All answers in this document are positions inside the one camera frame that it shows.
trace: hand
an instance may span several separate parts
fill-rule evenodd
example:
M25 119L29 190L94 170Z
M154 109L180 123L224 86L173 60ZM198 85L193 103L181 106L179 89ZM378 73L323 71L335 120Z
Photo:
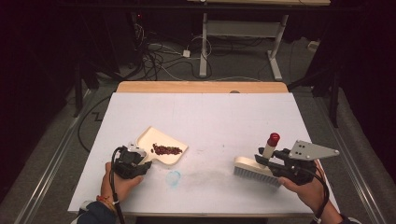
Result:
M317 175L323 176L323 181L326 182L324 172L321 169L318 161L315 161L315 163L318 167ZM294 182L287 179L286 177L280 177L278 181L286 189L297 193L300 200L308 207L310 207L314 214L317 213L324 200L324 189L322 184L316 178L314 178L311 183L307 183L301 186L294 184ZM320 218L323 224L340 223L343 220L343 218L340 216L340 214L330 201L328 201L326 206L324 207L323 213Z
M106 163L106 173L103 176L102 187L101 187L101 195L104 197L108 197L108 201L113 203L113 191L110 187L109 177L110 177L111 163ZM116 193L119 198L119 201L124 201L131 190L136 187L140 182L142 182L143 176L139 175L134 179L122 179L117 174L114 174L114 186L116 188Z

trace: gray bristles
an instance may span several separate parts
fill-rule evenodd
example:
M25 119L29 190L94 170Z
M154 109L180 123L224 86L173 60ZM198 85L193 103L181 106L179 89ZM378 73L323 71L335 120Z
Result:
M280 184L277 182L277 178L273 176L258 174L236 166L233 168L233 174L241 177L246 177L249 179L255 179L277 188L280 187Z

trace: brush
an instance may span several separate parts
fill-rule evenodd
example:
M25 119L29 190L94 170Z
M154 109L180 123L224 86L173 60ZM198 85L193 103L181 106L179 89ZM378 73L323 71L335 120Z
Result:
M265 148L259 148L260 153L265 159L269 160L272 157L279 139L279 134L271 133ZM233 165L234 175L255 179L274 187L280 186L280 184L277 182L277 177L273 176L271 170L267 166L258 164L252 159L236 157L233 160Z

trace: white tabletop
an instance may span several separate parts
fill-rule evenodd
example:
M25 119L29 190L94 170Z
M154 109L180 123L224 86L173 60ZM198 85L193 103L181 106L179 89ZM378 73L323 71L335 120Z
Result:
M276 149L309 142L291 93L114 93L69 205L77 212L100 192L117 147L149 126L189 146L175 165L154 161L121 204L136 216L297 217L311 211L296 194L233 175L233 158L254 159L270 133ZM331 201L337 203L331 192Z

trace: person's left hand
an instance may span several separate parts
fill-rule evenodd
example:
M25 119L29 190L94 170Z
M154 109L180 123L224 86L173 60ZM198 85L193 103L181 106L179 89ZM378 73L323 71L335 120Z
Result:
M102 180L102 187L101 187L101 195L105 198L108 197L108 201L110 203L113 203L113 191L111 190L110 187L110 170L111 170L111 163L107 162L106 163L106 173L103 176ZM114 174L114 186L116 188L116 193L119 198L119 201L122 202L124 201L131 190L136 187L140 182L142 182L143 176L139 175L133 179L122 179L119 177L117 174Z

